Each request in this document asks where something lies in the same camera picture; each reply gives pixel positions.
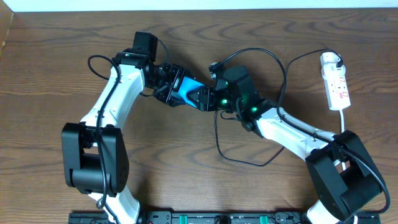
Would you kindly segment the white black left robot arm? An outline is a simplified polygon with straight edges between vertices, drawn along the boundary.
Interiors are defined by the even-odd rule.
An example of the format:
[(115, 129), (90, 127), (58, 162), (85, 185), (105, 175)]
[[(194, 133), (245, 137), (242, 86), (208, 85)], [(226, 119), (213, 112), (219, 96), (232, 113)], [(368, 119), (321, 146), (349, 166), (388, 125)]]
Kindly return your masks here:
[(111, 74), (94, 107), (79, 123), (62, 129), (65, 182), (95, 199), (111, 223), (145, 223), (141, 205), (127, 186), (129, 159), (123, 127), (129, 111), (145, 87), (152, 96), (169, 95), (186, 75), (177, 65), (155, 65), (149, 52), (120, 52), (105, 58)]

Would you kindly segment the blue screen Galaxy smartphone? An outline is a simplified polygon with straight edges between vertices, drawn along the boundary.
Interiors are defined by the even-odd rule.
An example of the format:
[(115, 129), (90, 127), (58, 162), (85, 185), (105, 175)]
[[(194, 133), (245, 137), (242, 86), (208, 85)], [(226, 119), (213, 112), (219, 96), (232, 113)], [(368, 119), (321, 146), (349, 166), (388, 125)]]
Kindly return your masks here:
[(181, 100), (183, 100), (186, 104), (196, 108), (197, 106), (195, 106), (194, 103), (192, 103), (190, 100), (188, 100), (187, 93), (189, 91), (192, 91), (201, 86), (204, 86), (204, 84), (202, 84), (192, 78), (184, 77), (182, 80), (182, 84), (180, 85), (179, 91), (177, 92), (177, 96)]

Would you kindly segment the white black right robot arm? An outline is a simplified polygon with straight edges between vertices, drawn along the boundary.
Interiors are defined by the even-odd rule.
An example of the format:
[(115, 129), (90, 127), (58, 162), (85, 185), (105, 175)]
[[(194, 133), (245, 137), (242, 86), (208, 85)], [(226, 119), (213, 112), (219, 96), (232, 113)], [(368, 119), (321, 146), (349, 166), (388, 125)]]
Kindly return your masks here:
[(374, 197), (387, 194), (384, 179), (354, 132), (335, 134), (292, 117), (259, 96), (244, 66), (221, 68), (215, 76), (215, 86), (185, 77), (178, 92), (199, 110), (236, 113), (247, 131), (275, 141), (303, 159), (318, 195), (318, 201), (307, 210), (310, 223), (349, 220)]

